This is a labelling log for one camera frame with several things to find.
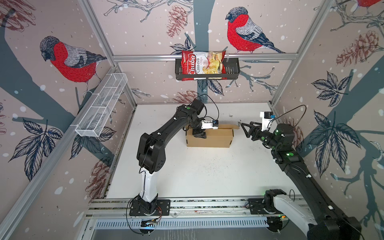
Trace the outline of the brown cardboard paper box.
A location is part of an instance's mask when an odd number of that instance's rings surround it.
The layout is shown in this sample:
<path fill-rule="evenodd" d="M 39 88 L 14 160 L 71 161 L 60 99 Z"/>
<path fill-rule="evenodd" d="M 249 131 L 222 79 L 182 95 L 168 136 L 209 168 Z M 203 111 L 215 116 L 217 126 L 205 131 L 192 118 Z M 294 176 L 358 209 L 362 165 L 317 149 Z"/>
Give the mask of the brown cardboard paper box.
<path fill-rule="evenodd" d="M 234 130 L 238 130 L 240 127 L 230 124 L 219 124 L 217 130 L 207 129 L 205 130 L 206 138 L 195 138 L 192 134 L 192 130 L 188 130 L 186 133 L 187 147 L 193 148 L 229 148 L 234 139 Z"/>

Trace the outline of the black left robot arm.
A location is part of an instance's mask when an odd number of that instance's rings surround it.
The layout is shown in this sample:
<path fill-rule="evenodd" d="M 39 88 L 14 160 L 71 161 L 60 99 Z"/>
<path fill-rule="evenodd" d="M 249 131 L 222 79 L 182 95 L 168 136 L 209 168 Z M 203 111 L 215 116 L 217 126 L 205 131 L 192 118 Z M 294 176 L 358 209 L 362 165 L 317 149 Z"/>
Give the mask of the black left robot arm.
<path fill-rule="evenodd" d="M 203 102 L 193 100 L 189 105 L 177 107 L 175 114 L 158 130 L 151 134 L 142 134 L 137 152 L 140 171 L 142 174 L 143 188 L 139 193 L 138 201 L 148 213 L 155 211 L 157 207 L 157 176 L 155 175 L 165 164 L 165 148 L 169 141 L 184 127 L 192 129 L 193 137 L 205 139 L 207 137 L 202 128 L 202 118 L 199 114 L 205 108 Z"/>

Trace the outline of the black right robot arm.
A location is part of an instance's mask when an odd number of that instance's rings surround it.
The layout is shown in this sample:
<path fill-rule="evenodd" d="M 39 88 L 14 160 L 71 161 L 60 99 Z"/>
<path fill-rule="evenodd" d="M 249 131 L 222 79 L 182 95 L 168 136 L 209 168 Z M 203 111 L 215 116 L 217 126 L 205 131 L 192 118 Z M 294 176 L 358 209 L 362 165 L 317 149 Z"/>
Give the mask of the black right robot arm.
<path fill-rule="evenodd" d="M 360 240 L 362 227 L 355 217 L 348 217 L 323 191 L 310 175 L 303 158 L 294 150 L 293 126 L 278 124 L 271 133 L 261 123 L 242 123 L 247 138 L 261 141 L 271 149 L 276 164 L 292 180 L 305 199 L 308 211 L 278 189 L 264 195 L 264 209 L 268 213 L 281 212 L 288 217 L 309 240 Z"/>

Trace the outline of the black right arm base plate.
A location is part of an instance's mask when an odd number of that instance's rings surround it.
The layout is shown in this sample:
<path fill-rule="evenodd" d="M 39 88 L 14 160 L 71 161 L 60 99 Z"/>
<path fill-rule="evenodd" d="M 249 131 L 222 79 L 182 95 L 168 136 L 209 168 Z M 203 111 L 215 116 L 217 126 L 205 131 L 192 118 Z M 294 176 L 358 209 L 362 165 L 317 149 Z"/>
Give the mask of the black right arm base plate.
<path fill-rule="evenodd" d="M 275 208 L 273 200 L 265 200 L 264 198 L 248 199 L 246 208 L 250 210 L 252 215 L 283 215 L 283 213 Z"/>

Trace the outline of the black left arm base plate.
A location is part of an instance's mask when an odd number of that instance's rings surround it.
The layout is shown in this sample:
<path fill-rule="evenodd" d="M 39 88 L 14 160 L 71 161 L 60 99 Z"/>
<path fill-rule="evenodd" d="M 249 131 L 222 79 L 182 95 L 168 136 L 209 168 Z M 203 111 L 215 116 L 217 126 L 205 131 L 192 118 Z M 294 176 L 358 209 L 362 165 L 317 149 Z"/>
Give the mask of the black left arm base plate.
<path fill-rule="evenodd" d="M 146 202 L 142 199 L 133 199 L 128 207 L 129 216 L 168 216 L 170 214 L 171 201 L 154 199 Z"/>

